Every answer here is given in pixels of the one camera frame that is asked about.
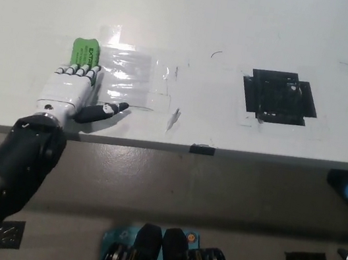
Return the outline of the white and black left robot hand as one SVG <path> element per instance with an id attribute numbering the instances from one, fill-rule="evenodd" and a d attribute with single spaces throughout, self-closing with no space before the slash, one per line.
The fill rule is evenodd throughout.
<path id="1" fill-rule="evenodd" d="M 129 104 L 105 103 L 90 105 L 97 85 L 100 66 L 76 65 L 58 68 L 45 83 L 36 101 L 35 114 L 54 120 L 59 127 L 68 121 L 88 124 L 112 118 L 129 108 Z"/>

